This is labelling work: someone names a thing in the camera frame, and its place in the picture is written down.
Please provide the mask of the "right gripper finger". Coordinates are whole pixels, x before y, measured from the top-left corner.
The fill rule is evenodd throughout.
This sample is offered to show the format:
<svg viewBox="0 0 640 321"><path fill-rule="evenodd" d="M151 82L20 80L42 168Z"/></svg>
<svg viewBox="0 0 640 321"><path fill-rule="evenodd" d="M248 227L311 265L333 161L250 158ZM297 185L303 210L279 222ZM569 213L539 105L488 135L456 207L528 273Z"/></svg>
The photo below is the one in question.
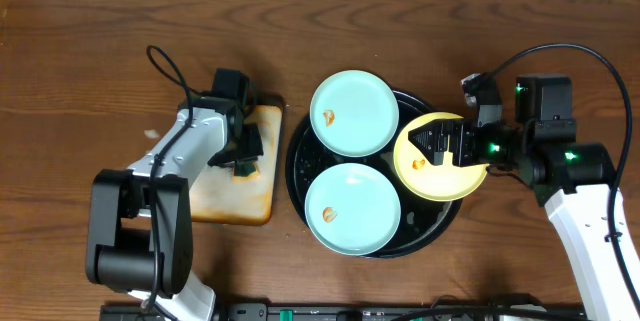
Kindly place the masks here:
<svg viewBox="0 0 640 321"><path fill-rule="evenodd" d="M408 131L408 140L415 147L448 149L453 121L450 119L415 119Z"/></svg>
<svg viewBox="0 0 640 321"><path fill-rule="evenodd" d="M449 149L449 136L436 133L418 133L409 136L415 146L431 165L443 165L444 154Z"/></svg>

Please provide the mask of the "green yellow sponge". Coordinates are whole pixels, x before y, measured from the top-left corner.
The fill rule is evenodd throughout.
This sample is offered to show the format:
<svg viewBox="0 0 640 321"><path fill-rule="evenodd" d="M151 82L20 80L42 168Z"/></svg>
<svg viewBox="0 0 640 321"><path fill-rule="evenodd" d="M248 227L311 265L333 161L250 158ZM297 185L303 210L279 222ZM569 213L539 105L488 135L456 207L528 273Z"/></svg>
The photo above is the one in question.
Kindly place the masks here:
<svg viewBox="0 0 640 321"><path fill-rule="evenodd" d="M233 167L233 176L235 178L250 179L260 174L256 161L236 162Z"/></svg>

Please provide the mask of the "yellow plate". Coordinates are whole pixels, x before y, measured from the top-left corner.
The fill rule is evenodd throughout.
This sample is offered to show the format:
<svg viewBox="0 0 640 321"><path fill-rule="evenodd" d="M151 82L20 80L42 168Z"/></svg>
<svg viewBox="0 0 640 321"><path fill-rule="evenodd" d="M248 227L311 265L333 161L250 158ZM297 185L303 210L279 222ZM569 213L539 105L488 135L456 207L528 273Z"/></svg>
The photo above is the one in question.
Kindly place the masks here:
<svg viewBox="0 0 640 321"><path fill-rule="evenodd" d="M443 164L433 166L410 143L408 133L436 119L461 119L448 112L431 112L410 121L399 133L393 149L395 173L414 194L431 201L449 202L461 199L476 190L487 176L487 164L457 167L453 154L444 153Z"/></svg>

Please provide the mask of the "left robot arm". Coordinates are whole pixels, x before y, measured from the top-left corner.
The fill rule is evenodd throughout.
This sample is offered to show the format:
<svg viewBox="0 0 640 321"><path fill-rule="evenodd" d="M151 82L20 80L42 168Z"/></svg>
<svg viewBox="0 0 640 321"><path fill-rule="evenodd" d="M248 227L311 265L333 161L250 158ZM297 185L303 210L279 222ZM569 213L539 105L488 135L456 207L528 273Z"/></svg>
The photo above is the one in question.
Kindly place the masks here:
<svg viewBox="0 0 640 321"><path fill-rule="evenodd" d="M88 280L141 300L167 320L210 320L216 295L193 272L189 191L209 161L242 137L244 102L199 96L122 170L103 169L90 199Z"/></svg>

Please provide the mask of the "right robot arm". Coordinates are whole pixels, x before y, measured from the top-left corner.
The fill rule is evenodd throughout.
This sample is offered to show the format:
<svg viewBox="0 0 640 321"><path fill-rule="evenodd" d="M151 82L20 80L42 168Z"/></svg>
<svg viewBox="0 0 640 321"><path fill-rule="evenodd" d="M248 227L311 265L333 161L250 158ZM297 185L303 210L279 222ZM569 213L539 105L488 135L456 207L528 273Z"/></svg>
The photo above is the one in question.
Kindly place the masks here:
<svg viewBox="0 0 640 321"><path fill-rule="evenodd" d="M408 127L402 141L413 165L434 169L449 189L442 200L463 197L471 167L517 170L546 211L569 258L587 316L636 320L639 259L626 225L613 163L600 143L579 144L572 115L572 83L562 74L524 74L516 82L519 128L501 118L495 83L463 83L477 108L474 120L431 113Z"/></svg>

